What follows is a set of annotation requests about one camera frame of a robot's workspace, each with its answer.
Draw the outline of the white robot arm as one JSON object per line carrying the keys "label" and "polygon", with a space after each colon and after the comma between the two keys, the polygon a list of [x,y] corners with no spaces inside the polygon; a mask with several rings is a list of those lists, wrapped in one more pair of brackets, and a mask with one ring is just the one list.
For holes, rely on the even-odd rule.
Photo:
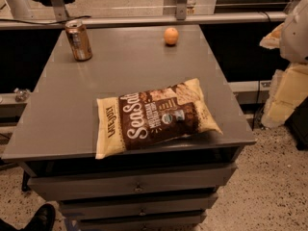
{"label": "white robot arm", "polygon": [[278,48],[280,56],[291,63],[308,64],[308,0],[300,0],[285,21],[263,37],[259,45]]}

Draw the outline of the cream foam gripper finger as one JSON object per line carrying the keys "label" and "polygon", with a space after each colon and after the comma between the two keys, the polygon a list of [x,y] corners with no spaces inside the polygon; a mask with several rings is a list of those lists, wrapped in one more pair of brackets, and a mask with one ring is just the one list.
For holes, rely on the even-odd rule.
{"label": "cream foam gripper finger", "polygon": [[267,49],[276,49],[280,47],[281,32],[284,24],[281,23],[275,27],[270,33],[263,37],[259,43],[261,47]]}

